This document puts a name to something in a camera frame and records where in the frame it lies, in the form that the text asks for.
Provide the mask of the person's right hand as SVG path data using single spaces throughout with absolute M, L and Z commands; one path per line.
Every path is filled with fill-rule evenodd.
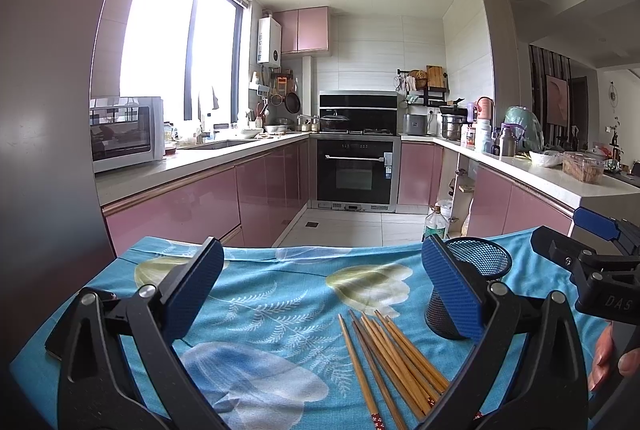
M 614 350 L 613 327 L 607 324 L 601 332 L 594 350 L 594 360 L 588 376 L 589 391 L 597 391 L 603 380 L 610 374 L 613 365 L 612 353 Z M 640 349 L 631 350 L 617 361 L 617 370 L 623 377 L 634 376 L 639 370 Z

